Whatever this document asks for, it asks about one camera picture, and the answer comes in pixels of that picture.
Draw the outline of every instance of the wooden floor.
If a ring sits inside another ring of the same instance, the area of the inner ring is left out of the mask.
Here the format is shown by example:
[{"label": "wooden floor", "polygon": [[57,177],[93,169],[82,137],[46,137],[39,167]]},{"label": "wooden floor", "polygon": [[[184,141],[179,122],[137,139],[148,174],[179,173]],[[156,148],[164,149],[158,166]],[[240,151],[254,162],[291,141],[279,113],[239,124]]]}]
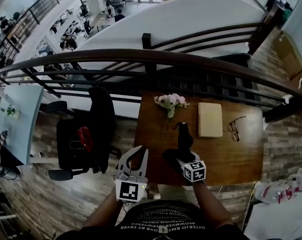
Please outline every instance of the wooden floor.
[{"label": "wooden floor", "polygon": [[[254,54],[250,66],[285,80],[282,61],[272,46],[272,33]],[[33,136],[33,152],[57,157],[56,122],[54,114],[38,115]],[[126,152],[133,147],[136,121],[117,119],[114,145]],[[292,116],[270,124],[264,132],[264,180],[284,179],[302,167],[302,118]],[[91,172],[75,176],[69,181],[50,180],[47,171],[53,165],[36,165],[33,169],[21,166],[22,181],[0,178],[0,191],[4,192],[18,215],[24,230],[30,229],[35,239],[51,239],[56,230],[65,232],[79,229],[83,221],[98,207],[113,187],[116,158],[112,157],[106,174]],[[217,194],[221,186],[211,187]],[[252,183],[223,186],[218,199],[231,212],[236,222],[242,222],[248,204]]]}]

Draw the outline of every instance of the chair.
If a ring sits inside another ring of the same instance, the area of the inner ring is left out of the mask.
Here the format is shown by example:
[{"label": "chair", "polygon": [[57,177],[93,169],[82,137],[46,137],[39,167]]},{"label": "chair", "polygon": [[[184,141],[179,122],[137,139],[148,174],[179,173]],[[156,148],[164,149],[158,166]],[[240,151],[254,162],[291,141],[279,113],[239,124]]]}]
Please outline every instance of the chair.
[{"label": "chair", "polygon": [[[121,151],[110,143],[115,131],[115,113],[110,94],[101,87],[88,90],[92,105],[88,116],[79,116],[67,109],[65,101],[55,101],[44,108],[44,112],[63,111],[74,116],[72,119],[61,120],[56,126],[57,153],[59,167],[62,170],[49,170],[52,180],[65,181],[74,175],[101,171],[105,173],[108,167],[109,154],[121,156]],[[87,127],[93,142],[92,152],[88,152],[82,145],[77,131]]]}]

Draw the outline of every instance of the flower bouquet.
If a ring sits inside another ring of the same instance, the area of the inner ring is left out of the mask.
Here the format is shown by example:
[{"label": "flower bouquet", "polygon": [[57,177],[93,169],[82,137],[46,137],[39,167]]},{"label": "flower bouquet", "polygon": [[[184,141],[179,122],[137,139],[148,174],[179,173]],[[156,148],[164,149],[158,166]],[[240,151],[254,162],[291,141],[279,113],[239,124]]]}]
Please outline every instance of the flower bouquet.
[{"label": "flower bouquet", "polygon": [[167,117],[165,120],[165,125],[164,125],[164,129],[163,129],[162,136],[161,136],[161,139],[162,139],[165,129],[166,129],[167,121],[168,121],[168,119],[170,119],[174,116],[175,108],[178,108],[178,107],[185,108],[186,106],[189,105],[189,103],[186,103],[185,98],[183,96],[179,96],[176,93],[169,94],[169,95],[156,96],[156,97],[154,97],[154,102],[156,104],[160,105],[161,107],[163,107],[164,109],[166,109],[166,111],[167,111]]}]

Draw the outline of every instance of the wooden table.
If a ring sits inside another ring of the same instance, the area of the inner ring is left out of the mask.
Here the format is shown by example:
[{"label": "wooden table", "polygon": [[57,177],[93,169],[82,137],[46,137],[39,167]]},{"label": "wooden table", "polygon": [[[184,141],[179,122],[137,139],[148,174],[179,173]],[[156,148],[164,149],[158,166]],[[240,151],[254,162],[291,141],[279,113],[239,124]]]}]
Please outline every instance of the wooden table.
[{"label": "wooden table", "polygon": [[[207,167],[206,184],[209,186],[232,185],[259,180],[263,164],[263,117],[258,107],[219,101],[209,98],[185,96],[191,103],[187,108],[175,110],[167,123],[163,139],[161,134],[166,112],[154,103],[154,96],[163,93],[145,92],[139,112],[134,146],[144,145],[149,150],[146,177],[149,183],[184,185],[185,181],[162,158],[168,149],[177,148],[178,130],[172,126],[187,122],[194,138],[192,151],[197,153]],[[222,106],[223,137],[198,137],[198,103],[218,103]],[[236,126],[241,140],[233,140],[229,123],[239,117]]]}]

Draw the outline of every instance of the forearm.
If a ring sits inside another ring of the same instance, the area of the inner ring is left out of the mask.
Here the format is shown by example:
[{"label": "forearm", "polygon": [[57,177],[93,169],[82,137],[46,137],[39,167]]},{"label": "forearm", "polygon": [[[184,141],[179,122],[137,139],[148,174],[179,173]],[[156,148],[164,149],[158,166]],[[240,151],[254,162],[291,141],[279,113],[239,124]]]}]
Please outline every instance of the forearm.
[{"label": "forearm", "polygon": [[209,191],[203,182],[192,183],[195,196],[208,223],[215,228],[222,225],[233,224],[230,213],[220,201]]},{"label": "forearm", "polygon": [[121,212],[123,203],[116,200],[115,188],[103,201],[103,203],[84,222],[83,227],[112,227],[115,226]]}]

